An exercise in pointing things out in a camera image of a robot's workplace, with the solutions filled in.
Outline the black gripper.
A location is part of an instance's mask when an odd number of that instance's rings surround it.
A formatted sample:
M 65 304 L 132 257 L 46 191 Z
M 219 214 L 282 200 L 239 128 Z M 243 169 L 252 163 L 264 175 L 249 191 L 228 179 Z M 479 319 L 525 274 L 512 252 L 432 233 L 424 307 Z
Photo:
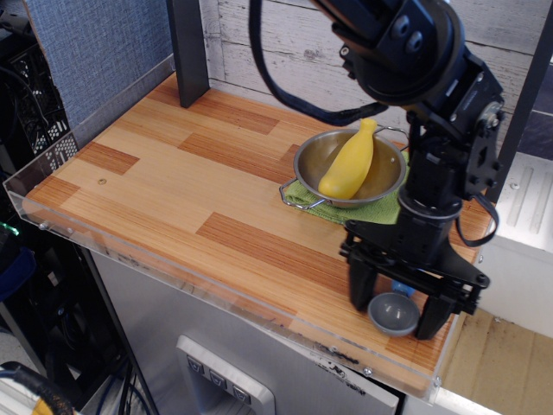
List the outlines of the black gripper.
M 427 341 L 452 312 L 472 315 L 490 279 L 449 242 L 452 226 L 461 225 L 461 199 L 431 207 L 401 192 L 398 202 L 399 215 L 392 225 L 345 222 L 340 254 L 349 264 L 349 298 L 357 311 L 366 310 L 379 273 L 425 293 L 428 299 L 415 336 Z

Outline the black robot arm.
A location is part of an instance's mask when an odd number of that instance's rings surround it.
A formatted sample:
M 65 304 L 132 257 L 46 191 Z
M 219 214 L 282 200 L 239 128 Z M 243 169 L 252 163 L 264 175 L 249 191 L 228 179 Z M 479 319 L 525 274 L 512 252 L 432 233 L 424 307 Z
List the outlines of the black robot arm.
M 405 109 L 407 179 L 392 225 L 345 224 L 350 300 L 369 304 L 379 275 L 427 297 L 415 335 L 433 338 L 453 314 L 472 314 L 489 278 L 451 246 L 465 201 L 486 198 L 501 168 L 502 89 L 466 46 L 463 25 L 444 1 L 320 1 L 343 41 L 345 69 L 379 104 Z

